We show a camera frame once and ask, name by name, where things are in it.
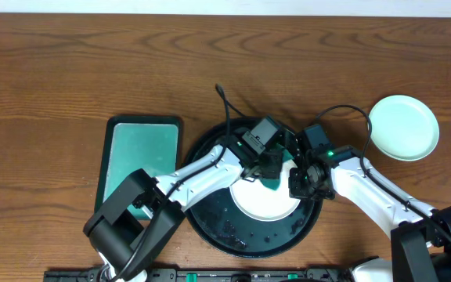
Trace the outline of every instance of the white plate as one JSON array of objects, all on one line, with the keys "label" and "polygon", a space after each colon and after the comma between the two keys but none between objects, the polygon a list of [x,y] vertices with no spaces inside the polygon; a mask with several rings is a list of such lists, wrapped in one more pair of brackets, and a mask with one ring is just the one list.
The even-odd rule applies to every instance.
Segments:
[{"label": "white plate", "polygon": [[373,143],[397,160],[420,160],[438,144],[438,121],[418,99],[403,95],[384,98],[371,110],[370,120]]},{"label": "white plate", "polygon": [[238,180],[229,188],[234,203],[245,215],[253,219],[271,222],[285,218],[300,202],[290,198],[288,188],[290,169],[296,167],[292,160],[283,163],[280,185],[275,190],[264,186],[260,180]]}]

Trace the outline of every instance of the table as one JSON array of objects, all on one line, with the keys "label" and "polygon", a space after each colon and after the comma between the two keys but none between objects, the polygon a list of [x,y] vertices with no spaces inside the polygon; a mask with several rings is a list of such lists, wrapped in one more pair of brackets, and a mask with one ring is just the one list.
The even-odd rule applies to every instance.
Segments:
[{"label": "table", "polygon": [[[224,120],[215,82],[245,114],[297,130],[337,103],[417,97],[438,118],[436,150],[401,162],[372,147],[368,158],[414,197],[451,205],[451,19],[0,14],[0,280],[100,264],[82,227],[107,119],[180,116],[186,152]],[[324,125],[336,144],[363,145],[359,113],[335,111]],[[282,255],[225,255],[184,222],[157,264],[297,269],[370,255],[390,258],[387,236],[337,197]]]}]

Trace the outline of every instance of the white backdrop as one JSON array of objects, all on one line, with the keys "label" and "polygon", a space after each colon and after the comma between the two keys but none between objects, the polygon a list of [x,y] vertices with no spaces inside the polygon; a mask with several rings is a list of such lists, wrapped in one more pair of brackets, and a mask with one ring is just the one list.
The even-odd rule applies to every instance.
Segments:
[{"label": "white backdrop", "polygon": [[0,12],[451,17],[451,0],[0,0]]}]

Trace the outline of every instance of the cable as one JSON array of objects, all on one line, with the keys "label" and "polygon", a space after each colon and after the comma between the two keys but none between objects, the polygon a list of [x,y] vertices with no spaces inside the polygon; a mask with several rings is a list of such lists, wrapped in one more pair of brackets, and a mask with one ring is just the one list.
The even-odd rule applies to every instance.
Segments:
[{"label": "cable", "polygon": [[448,242],[451,243],[451,235],[448,234],[436,221],[434,221],[432,218],[430,218],[428,215],[424,214],[419,209],[415,208],[415,206],[410,203],[408,200],[402,199],[399,195],[394,193],[393,191],[389,190],[386,186],[384,186],[381,182],[379,182],[377,179],[373,177],[373,175],[370,173],[370,170],[365,167],[365,152],[368,149],[368,146],[370,145],[370,140],[372,137],[372,121],[370,120],[370,117],[367,113],[365,113],[362,109],[353,106],[353,105],[337,105],[333,107],[329,107],[328,109],[322,111],[318,115],[316,115],[314,121],[311,123],[313,125],[316,121],[318,121],[324,114],[328,113],[331,110],[337,109],[337,108],[351,108],[353,110],[357,110],[360,112],[366,119],[366,123],[368,124],[368,135],[366,137],[365,145],[363,146],[363,151],[361,152],[361,156],[359,157],[359,165],[361,166],[361,169],[365,172],[365,176],[368,176],[370,180],[372,180],[379,188],[381,188],[384,192],[388,193],[392,197],[394,197],[400,204],[404,205],[405,208],[411,210],[412,212],[415,212],[418,214],[422,219],[425,220],[425,222],[435,230],[437,230],[442,236],[444,236],[445,239],[447,239]]},{"label": "cable", "polygon": [[[221,85],[216,84],[215,85],[215,90],[217,91],[217,93],[220,95],[220,97],[222,98],[222,100],[224,101],[224,108],[225,108],[225,141],[222,144],[222,151],[220,152],[219,156],[210,164],[204,166],[203,168],[200,168],[198,170],[196,170],[195,172],[186,175],[185,177],[183,177],[182,179],[180,179],[179,181],[177,181],[172,187],[171,189],[167,192],[166,196],[164,197],[164,199],[162,200],[160,207],[157,209],[157,211],[154,213],[154,217],[156,217],[156,215],[159,215],[161,213],[161,211],[163,210],[164,206],[168,203],[170,196],[173,192],[175,192],[182,184],[184,184],[185,181],[193,178],[194,176],[200,174],[201,172],[204,172],[205,170],[216,166],[217,163],[220,162],[220,160],[222,159],[222,157],[224,157],[224,154],[226,153],[226,149],[227,146],[229,145],[229,141],[230,141],[230,133],[231,133],[231,117],[230,117],[230,113],[229,113],[229,107],[233,108],[232,105],[229,103],[229,101],[227,100],[226,94],[224,93],[224,89],[222,88]],[[124,264],[124,267],[121,269],[121,271],[116,274],[112,279],[110,279],[108,282],[115,282],[116,280],[120,279],[124,273],[126,273],[126,270],[128,269],[128,267],[132,264],[133,259],[137,256],[137,254],[140,252],[140,250],[142,249],[142,246],[147,238],[147,234],[150,233],[151,231],[151,222],[149,222],[149,225],[146,227],[146,231],[142,234],[142,236],[140,237],[140,241],[138,242],[137,246],[135,247],[135,250],[133,251],[132,255],[130,256],[130,258],[128,259],[128,261]]]}]

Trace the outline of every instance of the black round plate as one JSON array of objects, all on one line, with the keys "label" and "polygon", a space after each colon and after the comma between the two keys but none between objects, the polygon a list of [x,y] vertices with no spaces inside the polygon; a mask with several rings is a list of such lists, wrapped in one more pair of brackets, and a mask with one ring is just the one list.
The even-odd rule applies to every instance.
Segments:
[{"label": "black round plate", "polygon": [[[231,120],[231,130],[253,128],[256,117]],[[226,123],[205,133],[191,148],[185,165],[203,157],[226,132]],[[212,246],[230,255],[265,258],[289,250],[309,233],[318,219],[322,201],[301,201],[284,219],[263,222],[245,215],[231,197],[229,189],[218,190],[186,212],[198,234]]]}]

